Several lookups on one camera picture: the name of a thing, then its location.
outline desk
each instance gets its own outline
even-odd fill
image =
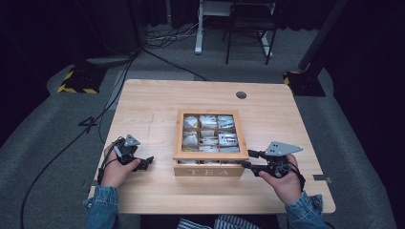
[[[229,16],[232,1],[205,1],[200,0],[199,6],[199,28],[197,30],[195,54],[203,53],[203,17],[206,16]],[[269,46],[266,36],[262,38],[265,56],[268,54]]]
[[[236,92],[247,94],[239,99]],[[238,110],[248,149],[271,140],[299,145],[296,153],[309,195],[322,194],[325,213],[335,209],[309,136],[288,86],[167,80],[127,80],[107,144],[132,134],[138,157],[154,156],[147,171],[131,174],[119,189],[119,211],[133,214],[278,214],[284,204],[250,170],[241,177],[175,177],[173,151],[178,109]],[[254,163],[266,162],[252,158]]]

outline cable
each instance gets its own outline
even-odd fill
[[[94,26],[92,25],[92,23],[90,22],[89,17],[86,15],[86,12],[84,11],[84,9],[80,6],[80,4],[77,2],[77,0],[75,0],[75,3],[77,4],[78,8],[80,9],[81,14],[83,14],[84,18],[87,21],[87,24],[89,24],[90,29],[92,30],[93,34],[96,36],[97,40],[110,52],[113,52],[115,54],[124,54],[124,55],[132,55],[134,54],[134,52],[137,51],[138,48],[136,48],[135,50],[133,50],[132,52],[117,52],[114,49],[111,49],[108,45],[105,44],[105,42],[101,39],[101,37],[98,35],[98,33],[96,32]]]
[[[108,104],[108,101],[110,101],[111,95],[113,94],[114,89],[117,87],[117,85],[118,85],[119,82],[121,82],[121,87],[120,87],[120,88],[122,89],[123,84],[124,84],[124,82],[125,82],[126,75],[127,75],[127,73],[128,73],[128,69],[129,69],[129,66],[126,66],[125,69],[124,69],[124,71],[122,71],[121,76],[119,77],[119,79],[118,79],[116,85],[114,85],[113,89],[111,90],[110,96],[108,96],[107,102],[105,103],[103,110],[106,109],[107,104]],[[104,117],[104,115],[101,116],[101,119],[100,119],[100,121],[99,121],[99,123],[98,123],[98,136],[99,136],[101,142],[102,142],[103,144],[105,144],[105,141],[102,139],[102,136],[101,136],[101,122],[102,122],[103,117]]]
[[[132,65],[132,63],[134,62],[135,57],[132,58],[131,62],[126,66],[125,69],[125,76],[128,73],[129,67]],[[101,118],[104,113],[106,111],[108,111],[108,109],[114,104],[114,102],[116,101],[116,99],[118,98],[118,95],[116,95],[116,97],[114,98],[114,100],[110,103],[110,105],[108,105],[108,107],[106,109],[104,109],[104,111],[98,115],[98,117],[96,117],[92,123],[89,124],[89,126],[87,128],[85,128],[78,136],[75,137],[74,140],[72,140],[67,146],[65,146],[56,156],[54,156],[43,168],[42,170],[39,172],[39,174],[35,177],[35,179],[33,180],[33,182],[31,183],[31,185],[28,188],[28,191],[26,193],[26,195],[24,196],[23,202],[21,204],[21,209],[20,209],[20,228],[24,229],[24,209],[25,209],[25,204],[27,202],[28,196],[30,195],[31,189],[33,187],[33,185],[39,180],[39,178],[42,176],[42,174],[48,169],[48,167],[58,158],[60,157],[67,149],[69,149],[69,147],[71,147],[84,133],[87,132],[87,130],[89,128],[91,128],[93,126],[93,124],[95,124],[99,118]]]
[[[186,72],[192,73],[192,74],[198,76],[199,78],[201,78],[203,81],[211,81],[211,80],[205,78],[205,77],[202,76],[202,75],[199,75],[199,74],[197,74],[197,73],[194,73],[194,72],[192,72],[192,71],[190,71],[190,70],[188,70],[188,69],[186,69],[186,68],[184,68],[184,67],[182,67],[182,66],[179,66],[178,64],[175,64],[175,63],[173,63],[173,62],[171,62],[171,61],[169,61],[169,60],[166,60],[165,58],[160,57],[160,56],[158,56],[158,55],[156,55],[156,54],[154,54],[154,53],[151,53],[151,52],[145,50],[144,48],[142,48],[142,49],[143,49],[146,53],[148,53],[148,54],[150,54],[150,55],[152,55],[152,56],[155,56],[157,59],[163,61],[163,62],[166,63],[166,64],[169,64],[169,65],[171,65],[171,66],[174,66],[174,67],[176,67],[176,68],[178,68],[178,69],[181,69],[181,70],[184,70],[184,71],[186,71]]]
[[[105,164],[104,169],[107,168],[107,166],[108,166],[111,162],[116,161],[116,160],[118,160],[118,158],[115,158],[115,159],[113,159],[113,160],[108,161],[108,162]]]
[[[104,177],[104,170],[107,167],[107,165],[109,165],[111,162],[113,162],[114,160],[117,159],[116,158],[116,159],[113,159],[113,160],[107,162],[108,157],[110,156],[111,152],[113,152],[114,147],[117,146],[117,142],[119,140],[120,140],[120,137],[113,143],[113,146],[110,147],[110,149],[108,150],[107,155],[104,154],[104,159],[102,160],[101,166],[98,168],[98,174],[97,174],[97,183],[98,183],[98,185],[101,183],[102,178]]]
[[[132,57],[133,57],[133,55],[129,55],[128,58],[123,59],[123,60],[100,62],[100,63],[96,63],[96,62],[92,63],[91,62],[92,59],[87,59],[87,62],[89,62],[92,66],[94,66],[95,68],[98,68],[98,69],[109,69],[109,68],[113,68],[115,66],[127,64],[128,62],[131,61]]]
[[[177,31],[173,34],[170,34],[170,32],[172,31],[172,30],[170,30],[166,35],[161,35],[160,31],[149,31],[148,33],[146,33],[146,37],[150,36],[149,35],[150,33],[152,33],[152,36],[149,38],[145,38],[143,45],[149,49],[166,48],[166,47],[170,46],[171,44],[175,43],[176,41],[182,41],[182,40],[189,38],[190,36],[197,35],[196,33],[193,33],[193,34],[188,34],[188,33],[191,31],[194,31],[198,25],[199,25],[199,23],[196,23],[189,29],[184,29],[182,31],[180,31],[180,29],[177,29]],[[160,44],[159,45],[151,44],[150,43],[151,41],[160,41]]]

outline person's right hand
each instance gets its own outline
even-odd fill
[[[113,145],[109,145],[104,151],[104,155],[110,150]],[[117,160],[117,153],[113,150],[108,156],[108,166],[105,167],[104,176],[100,185],[111,186],[118,188],[125,181],[132,170],[140,164],[140,159],[135,159],[127,165],[121,165]]]
[[[295,156],[288,155],[287,159],[289,162],[297,166],[297,160]],[[285,204],[290,205],[294,203],[301,196],[301,183],[298,176],[289,171],[285,177],[276,178],[272,175],[261,171],[259,176],[264,179],[269,185],[271,185],[276,192],[277,197]]]

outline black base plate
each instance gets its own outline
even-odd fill
[[[318,78],[308,77],[305,72],[286,72],[283,79],[294,96],[326,96]]]
[[[71,68],[66,75],[59,92],[98,94],[99,87],[104,79],[107,69],[87,68],[84,70]]]

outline wooden box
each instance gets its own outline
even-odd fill
[[[248,158],[238,111],[179,110],[176,177],[240,177]]]

